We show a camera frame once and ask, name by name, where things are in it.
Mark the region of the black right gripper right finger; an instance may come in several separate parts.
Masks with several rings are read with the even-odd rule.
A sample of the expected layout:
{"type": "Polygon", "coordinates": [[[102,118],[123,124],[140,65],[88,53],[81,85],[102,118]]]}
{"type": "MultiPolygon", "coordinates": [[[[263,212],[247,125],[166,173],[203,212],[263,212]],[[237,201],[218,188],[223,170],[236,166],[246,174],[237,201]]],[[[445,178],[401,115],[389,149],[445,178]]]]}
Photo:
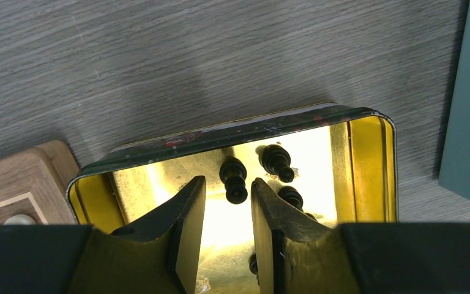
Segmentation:
{"type": "Polygon", "coordinates": [[[251,187],[261,293],[360,293],[342,232],[308,217],[261,178],[251,187]]]}

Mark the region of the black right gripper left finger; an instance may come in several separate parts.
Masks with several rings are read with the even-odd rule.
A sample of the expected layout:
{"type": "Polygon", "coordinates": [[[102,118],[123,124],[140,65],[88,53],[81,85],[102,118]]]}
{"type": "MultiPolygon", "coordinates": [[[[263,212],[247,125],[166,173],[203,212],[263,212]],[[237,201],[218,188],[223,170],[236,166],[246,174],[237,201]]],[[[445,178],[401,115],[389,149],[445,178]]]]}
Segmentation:
{"type": "Polygon", "coordinates": [[[107,234],[92,228],[68,293],[194,293],[206,204],[206,179],[107,234]]]}

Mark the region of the yellow metal tray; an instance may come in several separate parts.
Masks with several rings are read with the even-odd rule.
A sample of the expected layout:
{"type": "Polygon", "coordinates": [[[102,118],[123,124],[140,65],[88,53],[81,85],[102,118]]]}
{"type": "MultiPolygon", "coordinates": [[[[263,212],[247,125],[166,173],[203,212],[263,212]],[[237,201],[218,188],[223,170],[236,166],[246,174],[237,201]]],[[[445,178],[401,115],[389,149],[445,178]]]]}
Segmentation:
{"type": "Polygon", "coordinates": [[[306,213],[340,222],[398,218],[393,122],[366,107],[332,102],[225,122],[118,146],[83,167],[67,188],[81,224],[104,232],[129,224],[177,194],[193,177],[206,179],[206,204],[196,293],[258,293],[248,260],[254,250],[251,201],[226,199],[219,169],[228,157],[274,191],[286,183],[259,161],[267,145],[289,152],[289,184],[306,213]]]}

